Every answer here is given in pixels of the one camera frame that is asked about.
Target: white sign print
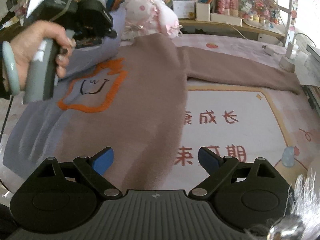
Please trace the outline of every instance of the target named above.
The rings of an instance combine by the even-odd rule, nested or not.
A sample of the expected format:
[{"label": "white sign print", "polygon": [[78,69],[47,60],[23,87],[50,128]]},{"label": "white sign print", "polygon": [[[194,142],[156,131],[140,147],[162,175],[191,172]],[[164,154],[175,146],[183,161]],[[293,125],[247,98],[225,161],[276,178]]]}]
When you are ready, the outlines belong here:
[{"label": "white sign print", "polygon": [[265,97],[257,91],[188,91],[185,125],[173,168],[161,189],[193,187],[208,177],[200,147],[241,162],[265,157],[275,165],[287,143]]}]

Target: black smile embroidery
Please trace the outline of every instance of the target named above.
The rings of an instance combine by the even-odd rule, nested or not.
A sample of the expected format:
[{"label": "black smile embroidery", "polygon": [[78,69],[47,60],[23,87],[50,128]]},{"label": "black smile embroidery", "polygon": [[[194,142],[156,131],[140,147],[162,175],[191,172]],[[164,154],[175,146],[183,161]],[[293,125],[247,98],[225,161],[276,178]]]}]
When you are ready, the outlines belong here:
[{"label": "black smile embroidery", "polygon": [[[104,80],[104,83],[101,85],[101,87],[100,87],[96,92],[83,93],[82,88],[83,88],[84,82],[86,82],[86,81],[87,81],[87,80],[85,79],[85,80],[82,82],[82,84],[81,84],[81,87],[80,87],[80,94],[81,94],[81,95],[84,95],[84,94],[95,95],[95,94],[99,93],[99,92],[101,91],[101,89],[103,88],[103,86],[105,85],[105,83],[106,83],[107,81],[109,81],[109,80],[108,80],[108,79],[105,79],[105,80]],[[96,83],[98,83],[98,81],[93,80],[93,81],[90,81],[90,83],[96,84]]]}]

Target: gray handle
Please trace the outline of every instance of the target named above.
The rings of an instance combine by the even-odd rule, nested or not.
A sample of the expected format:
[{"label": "gray handle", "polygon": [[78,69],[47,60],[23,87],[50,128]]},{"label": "gray handle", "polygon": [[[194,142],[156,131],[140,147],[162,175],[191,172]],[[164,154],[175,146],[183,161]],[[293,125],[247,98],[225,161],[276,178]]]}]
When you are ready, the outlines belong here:
[{"label": "gray handle", "polygon": [[[74,31],[66,30],[68,38],[73,38]],[[30,62],[23,103],[43,101],[53,97],[56,75],[56,56],[59,45],[53,39],[44,39]]]}]

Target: black cable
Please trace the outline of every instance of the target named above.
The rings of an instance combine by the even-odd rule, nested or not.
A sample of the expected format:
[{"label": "black cable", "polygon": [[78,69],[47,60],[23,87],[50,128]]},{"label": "black cable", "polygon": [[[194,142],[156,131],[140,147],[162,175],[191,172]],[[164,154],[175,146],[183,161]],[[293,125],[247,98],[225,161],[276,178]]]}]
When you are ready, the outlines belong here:
[{"label": "black cable", "polygon": [[10,112],[10,109],[11,109],[12,101],[13,101],[13,96],[10,99],[10,103],[9,103],[9,106],[8,106],[7,114],[5,115],[5,119],[4,119],[4,122],[3,122],[3,125],[2,125],[2,129],[1,129],[1,133],[0,133],[0,145],[1,145],[1,139],[2,139],[3,132],[4,132],[4,128],[5,128],[5,125],[7,123],[8,117],[9,117],[9,112]]}]

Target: gray ribbed panel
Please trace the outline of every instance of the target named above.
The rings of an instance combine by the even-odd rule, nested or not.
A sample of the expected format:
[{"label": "gray ribbed panel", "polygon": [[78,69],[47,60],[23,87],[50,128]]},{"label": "gray ribbed panel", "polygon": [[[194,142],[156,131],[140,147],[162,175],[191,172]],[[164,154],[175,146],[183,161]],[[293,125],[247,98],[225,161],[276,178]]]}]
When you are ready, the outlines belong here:
[{"label": "gray ribbed panel", "polygon": [[97,214],[74,230],[40,235],[19,229],[10,240],[248,240],[222,223],[209,204],[182,190],[129,191],[105,201]]}]

